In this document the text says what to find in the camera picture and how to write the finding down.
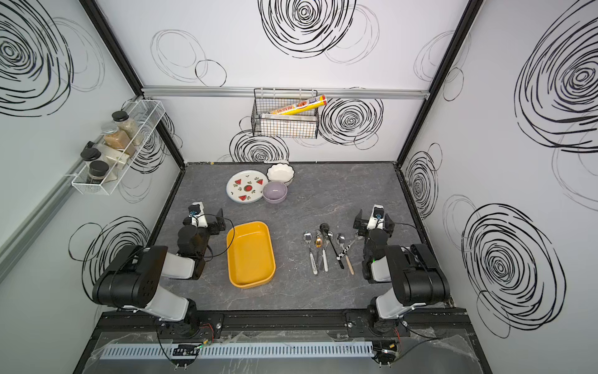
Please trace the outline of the wooden handle spoon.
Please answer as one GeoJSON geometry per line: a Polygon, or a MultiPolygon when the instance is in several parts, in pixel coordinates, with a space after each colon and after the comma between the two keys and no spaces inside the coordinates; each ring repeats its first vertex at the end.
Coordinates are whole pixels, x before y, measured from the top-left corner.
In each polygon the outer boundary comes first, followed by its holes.
{"type": "Polygon", "coordinates": [[[355,275],[355,272],[354,272],[353,265],[352,265],[352,263],[351,263],[351,261],[350,261],[350,258],[348,257],[348,252],[347,252],[347,255],[346,255],[345,257],[343,257],[342,259],[345,259],[345,260],[346,260],[346,262],[347,262],[347,266],[348,266],[348,269],[349,269],[349,271],[350,271],[350,274],[351,274],[351,275],[355,275]]]}

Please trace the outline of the black long spoon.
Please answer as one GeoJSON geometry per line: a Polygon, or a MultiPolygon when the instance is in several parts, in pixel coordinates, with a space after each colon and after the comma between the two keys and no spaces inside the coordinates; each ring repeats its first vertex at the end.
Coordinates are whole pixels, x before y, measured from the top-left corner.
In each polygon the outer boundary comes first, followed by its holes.
{"type": "Polygon", "coordinates": [[[330,231],[330,226],[327,223],[322,223],[319,226],[320,228],[320,232],[322,232],[322,235],[324,236],[325,240],[330,244],[330,246],[332,246],[333,248],[333,252],[335,254],[336,257],[336,261],[339,263],[339,267],[341,269],[345,269],[341,258],[339,257],[339,253],[336,250],[336,246],[333,244],[333,234],[330,231]]]}

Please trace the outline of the iridescent gold spoon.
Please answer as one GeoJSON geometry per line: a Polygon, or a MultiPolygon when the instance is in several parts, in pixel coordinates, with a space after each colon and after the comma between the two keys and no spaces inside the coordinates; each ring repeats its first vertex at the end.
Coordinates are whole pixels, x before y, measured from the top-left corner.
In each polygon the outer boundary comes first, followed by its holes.
{"type": "Polygon", "coordinates": [[[316,265],[320,268],[321,250],[322,250],[322,236],[320,233],[316,235],[315,247],[316,247],[316,265]]]}

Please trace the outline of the silver spoon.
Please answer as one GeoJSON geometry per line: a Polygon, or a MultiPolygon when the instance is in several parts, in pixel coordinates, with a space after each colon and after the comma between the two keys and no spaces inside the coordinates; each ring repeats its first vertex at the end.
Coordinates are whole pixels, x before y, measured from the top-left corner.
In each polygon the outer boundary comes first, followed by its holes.
{"type": "Polygon", "coordinates": [[[314,256],[314,252],[311,249],[311,240],[312,240],[312,234],[311,234],[311,232],[308,232],[308,231],[304,232],[303,239],[304,239],[304,242],[305,242],[305,244],[307,246],[307,249],[308,249],[308,255],[309,255],[309,259],[310,259],[311,271],[313,272],[314,275],[318,275],[319,270],[318,270],[318,267],[317,267],[317,264],[316,264],[316,258],[314,256]]]}

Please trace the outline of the cow pattern handle spoon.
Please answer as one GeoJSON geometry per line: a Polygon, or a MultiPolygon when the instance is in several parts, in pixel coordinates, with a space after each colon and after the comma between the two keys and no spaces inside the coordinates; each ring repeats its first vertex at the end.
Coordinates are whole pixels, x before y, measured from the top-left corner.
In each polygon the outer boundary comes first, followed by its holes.
{"type": "Polygon", "coordinates": [[[362,238],[363,236],[360,236],[358,235],[358,233],[356,233],[352,240],[347,242],[347,239],[343,234],[338,234],[336,236],[336,241],[341,248],[341,252],[336,256],[336,259],[341,261],[341,259],[347,255],[347,252],[351,248],[351,246],[353,246],[353,244],[355,244],[356,242],[362,240],[362,238]]]}

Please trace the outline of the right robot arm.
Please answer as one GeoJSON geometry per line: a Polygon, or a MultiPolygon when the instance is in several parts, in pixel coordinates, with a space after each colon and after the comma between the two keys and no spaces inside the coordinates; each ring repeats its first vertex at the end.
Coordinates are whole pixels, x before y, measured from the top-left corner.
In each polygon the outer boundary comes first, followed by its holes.
{"type": "Polygon", "coordinates": [[[390,285],[368,306],[368,328],[378,336],[393,330],[406,314],[451,297],[449,282],[429,246],[389,244],[395,226],[380,205],[372,208],[368,218],[360,211],[353,224],[357,236],[364,239],[364,279],[390,285]]]}

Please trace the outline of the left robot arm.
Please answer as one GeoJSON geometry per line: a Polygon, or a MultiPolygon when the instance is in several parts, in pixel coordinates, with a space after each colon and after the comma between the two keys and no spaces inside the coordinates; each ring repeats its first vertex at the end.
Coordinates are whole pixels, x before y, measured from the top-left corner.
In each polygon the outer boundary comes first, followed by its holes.
{"type": "Polygon", "coordinates": [[[164,322],[184,322],[198,331],[203,327],[212,335],[221,327],[218,320],[202,320],[196,303],[178,296],[160,285],[162,277],[174,280],[198,280],[206,258],[212,259],[210,237],[227,228],[225,219],[216,216],[202,223],[205,216],[186,218],[178,232],[178,252],[166,246],[126,246],[110,263],[91,292],[92,301],[120,309],[133,309],[164,322]]]}

